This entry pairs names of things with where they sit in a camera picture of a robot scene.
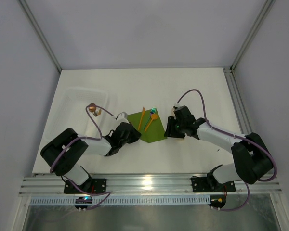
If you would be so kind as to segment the green paper napkin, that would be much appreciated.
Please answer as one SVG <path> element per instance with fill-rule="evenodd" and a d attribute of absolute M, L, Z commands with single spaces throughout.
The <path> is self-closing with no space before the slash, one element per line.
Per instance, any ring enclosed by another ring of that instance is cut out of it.
<path fill-rule="evenodd" d="M 166 139 L 164 136 L 165 129 L 162 125 L 158 111 L 156 111 L 156 114 L 158 114 L 158 119 L 153 121 L 148 130 L 144 132 L 144 126 L 150 116 L 150 111 L 150 109 L 145 111 L 140 130 L 138 130 L 141 133 L 140 139 L 147 143 L 153 143 Z M 138 129 L 141 112 L 142 111 L 128 115 L 128 121 L 132 123 L 136 130 Z"/>

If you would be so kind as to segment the orange plastic knife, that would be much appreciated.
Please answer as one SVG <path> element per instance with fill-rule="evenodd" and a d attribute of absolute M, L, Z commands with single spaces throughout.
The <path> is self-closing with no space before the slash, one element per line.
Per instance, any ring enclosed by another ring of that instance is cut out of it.
<path fill-rule="evenodd" d="M 140 130 L 144 114 L 145 114 L 145 107 L 142 108 L 142 112 L 141 112 L 141 116 L 140 116 L 140 120 L 139 120 L 139 124 L 138 124 L 138 129 L 137 130 Z"/>

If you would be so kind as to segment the orange plastic spoon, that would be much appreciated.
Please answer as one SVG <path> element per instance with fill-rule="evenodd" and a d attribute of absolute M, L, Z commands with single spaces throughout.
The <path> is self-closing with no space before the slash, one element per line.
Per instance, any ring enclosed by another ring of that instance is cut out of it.
<path fill-rule="evenodd" d="M 148 128 L 150 127 L 150 125 L 152 124 L 153 121 L 157 120 L 158 119 L 158 114 L 153 114 L 152 115 L 152 119 L 151 121 L 149 122 L 148 126 L 146 127 L 146 129 L 144 130 L 144 132 L 146 132 L 148 130 Z"/>

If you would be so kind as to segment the iridescent metal fork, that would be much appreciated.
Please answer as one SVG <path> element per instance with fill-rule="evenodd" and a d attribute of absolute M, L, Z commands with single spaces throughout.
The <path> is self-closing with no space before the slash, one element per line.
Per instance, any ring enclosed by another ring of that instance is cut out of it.
<path fill-rule="evenodd" d="M 156 111 L 157 111 L 157 108 L 156 108 L 156 107 L 152 107 L 152 108 L 151 108 L 150 116 L 149 116 L 149 118 L 148 118 L 148 120 L 147 120 L 147 122 L 146 122 L 146 124 L 145 124 L 145 126 L 144 126 L 144 130 L 145 130 L 146 127 L 148 126 L 149 122 L 150 122 L 151 119 L 152 119 L 152 115 L 155 114 Z"/>

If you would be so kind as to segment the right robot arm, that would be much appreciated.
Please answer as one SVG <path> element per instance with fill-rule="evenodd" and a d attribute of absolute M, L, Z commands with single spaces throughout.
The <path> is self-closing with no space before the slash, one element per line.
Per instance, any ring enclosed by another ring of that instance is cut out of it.
<path fill-rule="evenodd" d="M 219 165 L 207 173 L 205 184 L 216 192 L 226 183 L 242 180 L 254 184 L 274 168 L 274 163 L 263 140 L 256 133 L 235 134 L 211 125 L 205 118 L 196 119 L 187 106 L 175 107 L 169 116 L 165 137 L 183 139 L 189 136 L 212 143 L 228 151 L 233 163 Z"/>

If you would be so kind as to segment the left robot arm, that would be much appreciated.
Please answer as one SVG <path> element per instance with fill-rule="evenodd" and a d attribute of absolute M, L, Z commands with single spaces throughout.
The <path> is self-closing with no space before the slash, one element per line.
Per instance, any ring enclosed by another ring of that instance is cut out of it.
<path fill-rule="evenodd" d="M 140 137 L 141 133 L 129 122 L 120 123 L 115 130 L 101 138 L 81 137 L 73 129 L 67 128 L 44 146 L 40 155 L 49 165 L 51 173 L 66 178 L 68 189 L 91 193 L 94 179 L 77 164 L 82 155 L 110 157 L 125 144 L 132 144 Z"/>

